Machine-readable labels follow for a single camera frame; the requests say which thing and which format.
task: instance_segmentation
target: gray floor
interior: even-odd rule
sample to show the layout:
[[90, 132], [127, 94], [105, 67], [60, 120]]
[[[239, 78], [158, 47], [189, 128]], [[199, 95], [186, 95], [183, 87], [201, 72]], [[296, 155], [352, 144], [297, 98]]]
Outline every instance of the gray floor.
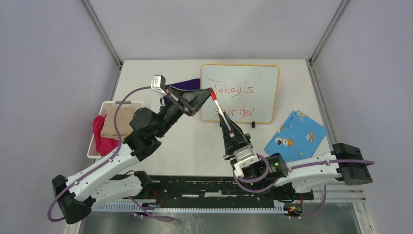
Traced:
[[[318, 204], [305, 204], [304, 213]], [[80, 234], [360, 234], [352, 204], [326, 204], [317, 215], [288, 220], [280, 214], [180, 214], [179, 221], [140, 219], [130, 213], [92, 212]]]

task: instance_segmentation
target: light blue cloth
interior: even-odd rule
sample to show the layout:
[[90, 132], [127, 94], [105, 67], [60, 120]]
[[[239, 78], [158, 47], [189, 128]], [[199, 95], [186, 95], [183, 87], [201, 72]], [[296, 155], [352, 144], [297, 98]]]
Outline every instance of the light blue cloth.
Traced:
[[264, 150], [270, 156], [281, 154], [286, 162], [310, 158], [326, 133], [326, 128], [303, 112], [293, 111]]

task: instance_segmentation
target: white table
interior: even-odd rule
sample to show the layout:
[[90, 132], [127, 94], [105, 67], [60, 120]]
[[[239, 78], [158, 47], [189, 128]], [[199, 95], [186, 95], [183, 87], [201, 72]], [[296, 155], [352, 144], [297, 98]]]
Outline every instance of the white table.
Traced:
[[[150, 86], [153, 75], [164, 75], [167, 84], [199, 78], [204, 63], [274, 64], [280, 67], [280, 80], [274, 120], [269, 124], [239, 126], [250, 133], [257, 153], [267, 156], [264, 147], [293, 110], [300, 110], [322, 124], [316, 96], [303, 59], [255, 59], [255, 60], [127, 60], [123, 64], [114, 94], [114, 100], [122, 100], [133, 89]], [[139, 91], [128, 100], [142, 101], [145, 107], [159, 111], [160, 95], [153, 90]], [[228, 161], [223, 159], [224, 140], [218, 123], [183, 115], [159, 139], [162, 145], [150, 157], [127, 170], [143, 170], [150, 175], [170, 176], [232, 176]], [[330, 150], [326, 137], [314, 154]]]

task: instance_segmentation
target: brown cloth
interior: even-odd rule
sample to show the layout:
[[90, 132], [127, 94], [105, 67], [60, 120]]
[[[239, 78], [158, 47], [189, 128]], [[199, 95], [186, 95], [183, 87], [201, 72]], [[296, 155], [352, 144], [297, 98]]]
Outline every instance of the brown cloth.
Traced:
[[[100, 132], [101, 137], [111, 138], [118, 140], [117, 134], [115, 131], [115, 126], [113, 124], [113, 117], [115, 115], [116, 107], [109, 108], [106, 114], [105, 123], [103, 124], [102, 131]], [[121, 107], [116, 117], [116, 125], [119, 129], [120, 136], [122, 141], [125, 137], [129, 136], [133, 131], [132, 127], [129, 125], [129, 122], [133, 119], [133, 114], [135, 109], [133, 107]]]

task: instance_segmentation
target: whiteboard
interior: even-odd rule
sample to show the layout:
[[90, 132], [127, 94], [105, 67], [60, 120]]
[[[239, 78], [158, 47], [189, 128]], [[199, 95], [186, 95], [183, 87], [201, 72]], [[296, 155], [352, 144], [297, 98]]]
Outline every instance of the whiteboard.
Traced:
[[[201, 88], [212, 87], [234, 122], [270, 123], [277, 97], [280, 68], [276, 65], [204, 64]], [[219, 121], [212, 99], [201, 109], [204, 121]]]

